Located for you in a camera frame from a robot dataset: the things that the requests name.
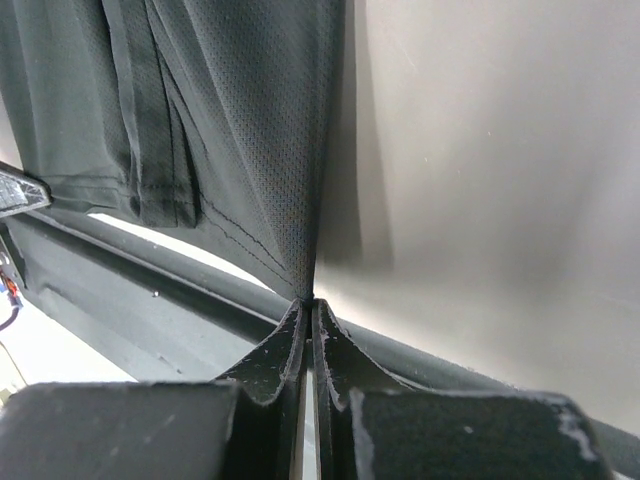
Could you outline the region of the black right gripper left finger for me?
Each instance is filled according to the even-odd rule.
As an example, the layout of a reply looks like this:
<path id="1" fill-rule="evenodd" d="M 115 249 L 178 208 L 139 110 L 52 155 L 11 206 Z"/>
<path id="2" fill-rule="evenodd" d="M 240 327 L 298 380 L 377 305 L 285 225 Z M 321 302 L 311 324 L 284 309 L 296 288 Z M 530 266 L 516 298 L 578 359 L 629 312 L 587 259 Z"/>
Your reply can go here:
<path id="1" fill-rule="evenodd" d="M 41 383 L 1 412 L 5 479 L 298 479 L 307 309 L 204 382 Z"/>

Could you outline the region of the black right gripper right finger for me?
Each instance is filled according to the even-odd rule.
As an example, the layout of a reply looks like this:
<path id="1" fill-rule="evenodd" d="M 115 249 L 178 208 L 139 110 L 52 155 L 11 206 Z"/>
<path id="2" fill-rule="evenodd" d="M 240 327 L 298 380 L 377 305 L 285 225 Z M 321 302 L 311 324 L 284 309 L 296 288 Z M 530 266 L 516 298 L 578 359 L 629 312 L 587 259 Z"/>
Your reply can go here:
<path id="1" fill-rule="evenodd" d="M 311 313 L 322 479 L 611 479 L 589 421 L 543 392 L 414 389 L 328 303 Z"/>

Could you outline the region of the black t shirt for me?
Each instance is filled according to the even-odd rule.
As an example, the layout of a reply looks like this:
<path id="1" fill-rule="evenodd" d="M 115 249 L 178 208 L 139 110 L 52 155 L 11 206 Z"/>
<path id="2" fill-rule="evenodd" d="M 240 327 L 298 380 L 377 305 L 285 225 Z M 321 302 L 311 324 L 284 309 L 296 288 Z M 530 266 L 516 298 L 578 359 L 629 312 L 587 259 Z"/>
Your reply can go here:
<path id="1" fill-rule="evenodd" d="M 312 297 L 341 1 L 5 1 L 1 97 L 57 208 Z"/>

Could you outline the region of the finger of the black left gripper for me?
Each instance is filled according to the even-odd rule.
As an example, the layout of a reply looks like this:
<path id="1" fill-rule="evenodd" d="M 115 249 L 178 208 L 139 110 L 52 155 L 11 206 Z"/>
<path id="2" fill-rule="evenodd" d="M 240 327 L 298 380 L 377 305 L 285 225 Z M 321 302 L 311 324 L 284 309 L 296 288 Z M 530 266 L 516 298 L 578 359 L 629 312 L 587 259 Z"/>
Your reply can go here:
<path id="1" fill-rule="evenodd" d="M 49 207 L 52 203 L 48 186 L 25 175 L 17 168 L 1 163 L 2 218 Z"/>

